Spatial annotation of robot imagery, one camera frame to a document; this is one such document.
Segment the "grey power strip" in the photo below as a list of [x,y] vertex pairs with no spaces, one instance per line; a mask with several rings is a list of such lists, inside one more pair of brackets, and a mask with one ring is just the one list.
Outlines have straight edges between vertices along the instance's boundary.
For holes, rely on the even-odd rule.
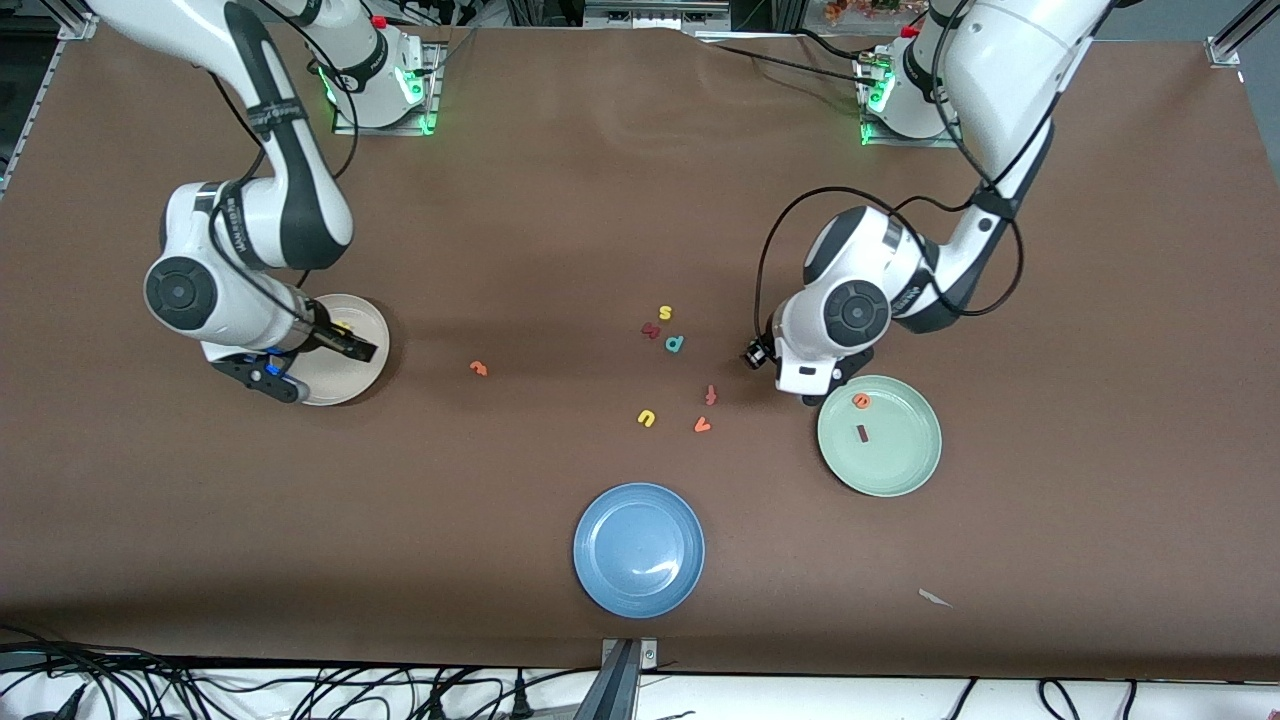
[[731,4],[730,0],[584,0],[582,27],[730,32]]

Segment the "light green plate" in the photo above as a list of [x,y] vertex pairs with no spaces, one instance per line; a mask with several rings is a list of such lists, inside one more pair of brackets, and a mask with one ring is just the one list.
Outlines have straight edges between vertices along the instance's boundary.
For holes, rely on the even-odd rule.
[[[870,396],[867,409],[851,398]],[[865,425],[863,443],[856,425]],[[836,389],[822,405],[815,437],[826,466],[846,487],[872,497],[892,498],[922,488],[937,469],[943,437],[925,397],[886,375],[861,375]]]

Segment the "aluminium frame post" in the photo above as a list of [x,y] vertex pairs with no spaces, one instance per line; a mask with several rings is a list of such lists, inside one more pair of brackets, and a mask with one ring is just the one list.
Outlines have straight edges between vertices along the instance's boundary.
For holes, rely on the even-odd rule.
[[86,0],[40,0],[52,15],[60,29],[60,41],[81,41],[92,38],[97,28],[97,17]]
[[1248,0],[1221,29],[1204,41],[1204,51],[1212,68],[1240,65],[1239,51],[1280,17],[1280,0]]

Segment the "white round plate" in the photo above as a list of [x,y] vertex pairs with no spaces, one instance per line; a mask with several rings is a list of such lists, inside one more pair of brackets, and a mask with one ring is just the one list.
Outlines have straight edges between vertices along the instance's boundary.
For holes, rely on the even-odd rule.
[[360,363],[320,348],[300,354],[291,374],[306,383],[310,396],[302,404],[333,406],[349,402],[370,389],[379,379],[390,354],[390,327],[381,311],[366,299],[349,293],[328,293],[317,297],[330,319],[348,322],[353,333],[378,346],[371,363]]

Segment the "brown paper table cover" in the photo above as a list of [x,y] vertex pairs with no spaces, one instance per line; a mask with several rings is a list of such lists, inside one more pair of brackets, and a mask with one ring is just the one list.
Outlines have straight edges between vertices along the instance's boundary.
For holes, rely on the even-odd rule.
[[[861,146],[832,79],[671,31],[483,31],[436,133],[362,138],[340,182],[355,242],[306,287],[371,299],[392,351],[339,407],[243,388],[145,305],[170,192],[253,155],[189,64],[106,27],[67,47],[0,200],[0,623],[237,659],[572,667],[649,635],[681,670],[1280,680],[1280,190],[1198,45],[1094,45],[1020,288],[877,345],[943,432],[897,498],[844,487],[739,356],[795,196],[975,183]],[[572,560],[637,482],[707,542],[645,620]]]

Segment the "blue plate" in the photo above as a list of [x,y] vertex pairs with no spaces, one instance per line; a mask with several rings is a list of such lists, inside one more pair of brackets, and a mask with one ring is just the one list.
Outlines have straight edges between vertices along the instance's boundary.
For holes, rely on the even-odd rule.
[[626,483],[596,496],[573,533],[580,585],[618,618],[659,618],[684,603],[704,571],[701,523],[680,495],[654,483]]

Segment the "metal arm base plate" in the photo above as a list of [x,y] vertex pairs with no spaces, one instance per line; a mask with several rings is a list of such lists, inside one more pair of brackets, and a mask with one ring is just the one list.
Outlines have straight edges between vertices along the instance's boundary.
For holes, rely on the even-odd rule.
[[954,147],[948,132],[959,122],[946,95],[942,102],[908,78],[901,55],[890,46],[858,54],[852,63],[858,88],[861,142],[904,147]]
[[329,88],[332,131],[337,135],[430,136],[444,88],[448,46],[402,35],[390,42],[387,65],[347,99]]

